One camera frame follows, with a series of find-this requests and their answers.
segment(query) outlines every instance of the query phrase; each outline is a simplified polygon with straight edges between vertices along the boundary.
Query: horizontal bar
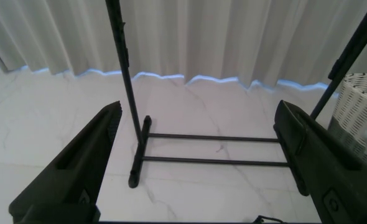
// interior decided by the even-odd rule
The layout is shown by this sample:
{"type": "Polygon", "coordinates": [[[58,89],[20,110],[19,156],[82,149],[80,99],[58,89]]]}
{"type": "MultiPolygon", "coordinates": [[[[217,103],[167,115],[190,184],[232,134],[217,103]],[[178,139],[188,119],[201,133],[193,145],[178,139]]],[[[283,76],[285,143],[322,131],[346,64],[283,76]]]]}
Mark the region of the horizontal bar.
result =
{"type": "Polygon", "coordinates": [[[220,141],[279,142],[277,138],[246,138],[246,137],[227,137],[227,136],[202,136],[202,135],[189,135],[189,134],[149,133],[149,137],[150,138],[220,140],[220,141]]]}
{"type": "Polygon", "coordinates": [[[244,166],[276,166],[276,167],[288,167],[286,162],[262,162],[262,161],[231,161],[223,159],[190,159],[190,158],[174,158],[174,157],[154,157],[144,156],[143,161],[156,161],[156,162],[191,162],[202,164],[225,164],[225,165],[244,165],[244,166]]]}

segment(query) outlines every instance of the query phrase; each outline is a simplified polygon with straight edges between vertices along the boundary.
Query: woven laundry basket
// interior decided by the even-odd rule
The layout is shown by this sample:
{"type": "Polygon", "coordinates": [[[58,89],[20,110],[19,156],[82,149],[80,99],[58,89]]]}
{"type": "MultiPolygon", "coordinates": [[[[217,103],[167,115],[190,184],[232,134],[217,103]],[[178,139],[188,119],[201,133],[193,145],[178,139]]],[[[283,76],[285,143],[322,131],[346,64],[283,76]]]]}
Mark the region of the woven laundry basket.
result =
{"type": "Polygon", "coordinates": [[[367,73],[347,74],[328,131],[367,162],[367,73]]]}

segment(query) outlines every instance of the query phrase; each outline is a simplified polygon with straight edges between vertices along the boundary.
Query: black metal pole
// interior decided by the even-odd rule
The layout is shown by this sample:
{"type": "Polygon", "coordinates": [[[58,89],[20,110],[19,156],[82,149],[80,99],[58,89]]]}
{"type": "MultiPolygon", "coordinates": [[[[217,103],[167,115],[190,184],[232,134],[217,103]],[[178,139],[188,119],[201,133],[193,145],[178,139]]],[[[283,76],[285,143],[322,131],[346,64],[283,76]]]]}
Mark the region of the black metal pole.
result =
{"type": "Polygon", "coordinates": [[[344,79],[346,73],[349,71],[363,48],[367,44],[367,13],[356,29],[355,33],[351,37],[349,43],[346,45],[340,58],[335,62],[328,77],[332,79],[332,82],[327,87],[325,93],[317,103],[315,109],[310,114],[310,117],[316,119],[327,101],[330,99],[334,91],[339,86],[340,82],[344,79]]]}
{"type": "Polygon", "coordinates": [[[150,138],[174,138],[174,139],[198,139],[198,140],[219,140],[219,141],[249,141],[249,142],[279,142],[276,138],[248,138],[229,136],[202,136],[189,134],[159,134],[149,133],[150,138]]]}
{"type": "Polygon", "coordinates": [[[223,159],[192,159],[192,158],[154,157],[154,156],[144,156],[142,160],[157,161],[157,162],[190,162],[190,163],[221,164],[221,165],[289,167],[289,164],[286,162],[231,161],[223,159]]]}
{"type": "Polygon", "coordinates": [[[138,143],[140,145],[143,145],[144,140],[141,134],[141,125],[139,124],[134,92],[131,85],[131,77],[129,76],[128,70],[128,50],[126,47],[126,40],[124,36],[124,22],[121,16],[120,1],[106,0],[106,6],[108,8],[110,25],[113,31],[114,43],[116,44],[117,54],[119,57],[121,73],[123,74],[124,86],[126,87],[129,109],[131,110],[131,116],[132,121],[134,122],[136,137],[138,139],[138,143]]]}

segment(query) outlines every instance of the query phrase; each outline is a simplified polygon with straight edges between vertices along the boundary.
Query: white curtain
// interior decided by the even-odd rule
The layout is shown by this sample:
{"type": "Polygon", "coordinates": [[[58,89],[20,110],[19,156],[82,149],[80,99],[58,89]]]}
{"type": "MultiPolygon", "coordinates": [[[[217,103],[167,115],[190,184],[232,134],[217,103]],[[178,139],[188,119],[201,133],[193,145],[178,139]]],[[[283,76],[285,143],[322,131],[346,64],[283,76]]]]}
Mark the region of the white curtain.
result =
{"type": "MultiPolygon", "coordinates": [[[[367,0],[122,0],[130,71],[328,82],[367,0]]],[[[104,1],[0,0],[0,67],[119,70],[104,1]]],[[[350,70],[367,72],[367,46],[350,70]]]]}

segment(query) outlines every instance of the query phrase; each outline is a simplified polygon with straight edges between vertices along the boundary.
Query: white tile floor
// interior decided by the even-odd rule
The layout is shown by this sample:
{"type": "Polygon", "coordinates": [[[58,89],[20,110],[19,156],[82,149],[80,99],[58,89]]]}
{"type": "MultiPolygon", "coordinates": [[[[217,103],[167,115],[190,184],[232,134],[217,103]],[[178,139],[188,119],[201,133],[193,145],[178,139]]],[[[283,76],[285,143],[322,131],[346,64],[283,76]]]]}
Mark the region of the white tile floor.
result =
{"type": "MultiPolygon", "coordinates": [[[[237,82],[140,76],[133,81],[142,122],[152,116],[160,133],[275,136],[280,100],[311,112],[323,89],[273,90],[237,82]]],[[[9,203],[105,105],[120,100],[123,117],[103,180],[101,220],[251,222],[257,215],[287,222],[319,222],[310,197],[301,196],[289,169],[147,162],[136,189],[128,174],[136,139],[121,75],[89,72],[32,74],[0,71],[0,223],[11,223],[9,203]]],[[[326,126],[335,99],[318,118],[326,126]]],[[[278,144],[150,139],[147,155],[285,161],[278,144]]]]}

